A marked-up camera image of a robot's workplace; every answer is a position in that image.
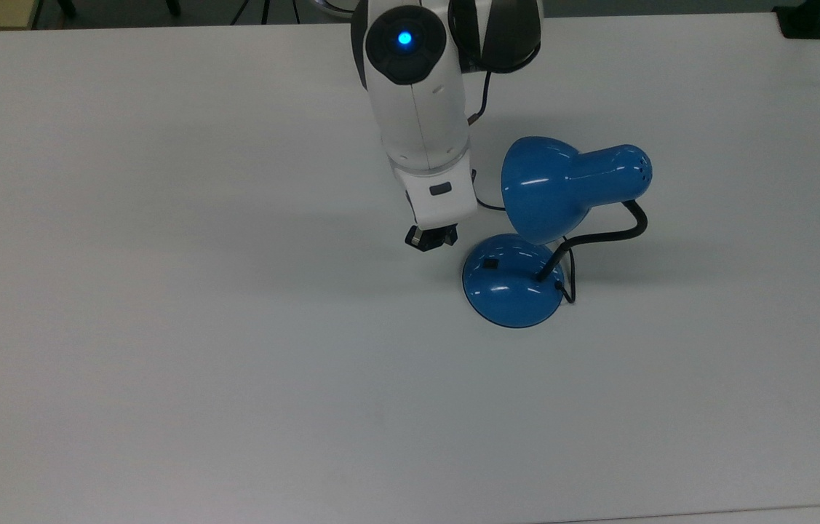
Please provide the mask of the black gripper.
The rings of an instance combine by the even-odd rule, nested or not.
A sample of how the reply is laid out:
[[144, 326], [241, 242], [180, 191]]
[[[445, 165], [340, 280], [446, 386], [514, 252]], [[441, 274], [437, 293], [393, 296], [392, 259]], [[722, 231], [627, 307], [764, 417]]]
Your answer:
[[457, 223], [453, 223], [442, 228], [421, 229], [420, 226], [413, 225], [407, 230], [405, 243], [421, 252], [431, 251], [444, 245], [453, 246], [458, 239], [457, 226]]

